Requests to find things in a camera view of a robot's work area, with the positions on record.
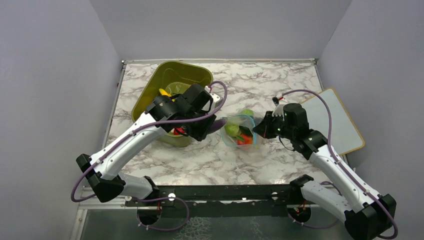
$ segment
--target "screw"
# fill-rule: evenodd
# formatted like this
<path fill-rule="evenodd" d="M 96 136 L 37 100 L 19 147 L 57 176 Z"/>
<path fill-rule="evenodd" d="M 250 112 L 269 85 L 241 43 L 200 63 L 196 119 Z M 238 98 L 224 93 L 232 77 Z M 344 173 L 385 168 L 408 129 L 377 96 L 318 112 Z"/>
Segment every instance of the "screw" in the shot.
<path fill-rule="evenodd" d="M 172 192 L 170 194 L 168 194 L 168 198 L 171 202 L 175 200 L 175 197 L 176 197 L 175 194 L 172 193 Z"/>
<path fill-rule="evenodd" d="M 273 196 L 273 197 L 271 197 L 271 198 L 272 198 L 273 200 L 277 200 L 277 199 L 278 199 L 277 194 L 278 194 L 278 193 L 276 193 L 276 192 L 271 193 L 271 196 L 275 195 L 275 196 Z"/>

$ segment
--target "black metal bar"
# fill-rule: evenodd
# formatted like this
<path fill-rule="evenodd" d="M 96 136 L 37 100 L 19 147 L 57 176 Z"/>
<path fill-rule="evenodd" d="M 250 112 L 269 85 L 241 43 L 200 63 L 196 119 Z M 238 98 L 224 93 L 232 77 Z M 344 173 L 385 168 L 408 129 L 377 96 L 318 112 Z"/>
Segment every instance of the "black metal bar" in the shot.
<path fill-rule="evenodd" d="M 289 184 L 265 185 L 185 185 L 158 186 L 159 195 L 174 193 L 186 201 L 191 217 L 286 217 L 287 205 L 301 204 Z M 127 201 L 127 207 L 156 206 L 157 203 Z M 162 218 L 184 218 L 186 207 L 180 201 L 162 201 Z M 155 214 L 151 210 L 138 210 Z"/>

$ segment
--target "white marble surface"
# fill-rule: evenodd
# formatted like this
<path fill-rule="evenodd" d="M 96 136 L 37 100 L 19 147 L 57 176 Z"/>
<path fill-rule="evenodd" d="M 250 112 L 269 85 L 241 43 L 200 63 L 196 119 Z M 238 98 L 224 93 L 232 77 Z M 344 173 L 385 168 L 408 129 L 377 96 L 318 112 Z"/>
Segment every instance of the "white marble surface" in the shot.
<path fill-rule="evenodd" d="M 209 69 L 214 80 L 228 86 L 228 98 L 217 118 L 250 108 L 265 114 L 273 110 L 271 98 L 294 89 L 320 92 L 312 63 L 192 63 Z M 132 125 L 131 111 L 158 64 L 126 66 L 108 143 Z M 222 96 L 217 86 L 212 90 Z M 310 96 L 293 93 L 286 98 L 300 103 Z M 299 153 L 285 149 L 277 139 L 264 140 L 259 149 L 246 152 L 226 146 L 218 132 L 187 147 L 170 147 L 155 141 L 134 157 L 123 172 L 150 176 L 157 185 L 286 184 L 308 174 L 317 181 L 328 178 Z"/>

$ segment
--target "lavender wall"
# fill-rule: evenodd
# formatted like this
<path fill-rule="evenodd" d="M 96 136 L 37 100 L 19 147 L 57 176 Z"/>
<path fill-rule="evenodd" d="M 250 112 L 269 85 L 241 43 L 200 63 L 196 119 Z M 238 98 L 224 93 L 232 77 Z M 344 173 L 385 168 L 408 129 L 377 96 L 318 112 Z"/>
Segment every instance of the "lavender wall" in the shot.
<path fill-rule="evenodd" d="M 120 68 L 87 0 L 0 1 L 0 239 L 69 239 Z"/>
<path fill-rule="evenodd" d="M 396 199 L 406 240 L 423 236 L 423 13 L 422 0 L 353 0 L 318 61 L 366 142 L 349 160 Z"/>
<path fill-rule="evenodd" d="M 318 58 L 351 0 L 90 0 L 119 56 Z"/>

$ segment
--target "cutting board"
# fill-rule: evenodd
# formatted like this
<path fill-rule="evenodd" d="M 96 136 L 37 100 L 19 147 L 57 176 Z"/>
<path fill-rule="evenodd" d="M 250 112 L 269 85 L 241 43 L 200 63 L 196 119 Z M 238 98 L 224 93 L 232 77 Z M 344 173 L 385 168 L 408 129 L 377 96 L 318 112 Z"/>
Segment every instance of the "cutting board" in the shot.
<path fill-rule="evenodd" d="M 320 92 L 330 108 L 332 118 L 331 145 L 339 155 L 344 155 L 362 148 L 365 141 L 355 126 L 351 116 L 337 95 L 330 87 Z M 329 134 L 329 115 L 323 102 L 313 96 L 301 103 L 306 110 L 309 128 L 320 131 L 325 137 Z"/>

